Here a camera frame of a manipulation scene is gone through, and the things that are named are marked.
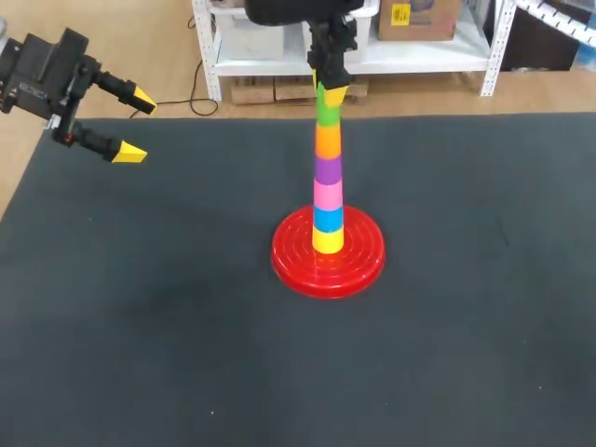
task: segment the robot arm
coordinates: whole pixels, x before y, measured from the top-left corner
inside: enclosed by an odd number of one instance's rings
[[[23,43],[5,37],[7,23],[0,19],[0,111],[19,107],[51,120],[52,138],[75,143],[113,163],[140,163],[146,153],[117,138],[104,137],[75,120],[78,104],[96,84],[120,102],[151,114],[153,102],[131,81],[102,72],[102,65],[85,54],[88,39],[66,29],[58,44],[27,34]]]

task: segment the wooden floor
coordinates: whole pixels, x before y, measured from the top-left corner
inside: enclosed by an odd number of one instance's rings
[[[88,54],[103,68],[137,82],[156,101],[187,99],[200,60],[196,32],[186,23],[191,0],[0,0],[8,34],[27,33],[48,41],[68,26],[90,39]],[[478,96],[476,74],[423,74],[375,77],[368,100],[345,107],[345,116],[485,115],[596,112],[596,75],[570,73],[502,74],[494,97]],[[200,79],[197,96],[205,96]],[[205,111],[211,105],[199,104]],[[215,118],[312,117],[308,106],[222,104]],[[126,117],[130,109],[96,88],[79,117]],[[193,116],[187,105],[164,106],[156,117]],[[42,122],[15,110],[0,116],[0,215],[19,182],[42,131]]]

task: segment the stacked rings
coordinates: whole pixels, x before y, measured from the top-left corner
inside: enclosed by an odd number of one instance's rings
[[[345,90],[325,90],[321,83],[317,85],[313,247],[326,254],[344,246],[340,109]]]

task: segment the shelf leg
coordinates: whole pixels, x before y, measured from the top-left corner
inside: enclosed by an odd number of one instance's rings
[[[203,58],[203,69],[205,71],[205,80],[207,82],[207,91],[209,97],[214,101],[222,100],[222,89],[220,87],[220,78],[215,73],[215,64],[221,44],[220,39],[213,41],[213,32],[211,30],[211,14],[207,8],[208,0],[192,0],[193,10],[195,12],[196,33],[198,35],[198,44],[201,47],[201,57]]]
[[[503,0],[502,2],[495,2],[497,5],[501,4],[501,11],[496,11],[498,14],[498,23],[494,30],[493,45],[491,46],[491,57],[488,61],[488,69],[484,75],[484,82],[482,84],[481,96],[493,96],[494,88],[496,87],[496,79],[501,70],[501,63],[505,55],[505,48],[507,48],[507,41],[509,39],[509,32],[511,31],[511,24],[515,17],[515,2],[513,0]]]

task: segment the cardboard box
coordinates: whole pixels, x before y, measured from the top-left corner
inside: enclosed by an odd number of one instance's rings
[[[311,104],[317,97],[311,76],[276,77],[276,102],[293,104]],[[346,99],[365,98],[369,91],[369,79],[366,76],[352,76]]]
[[[273,77],[237,77],[231,87],[232,103],[269,104],[274,102]]]
[[[381,0],[379,40],[454,38],[460,0]]]

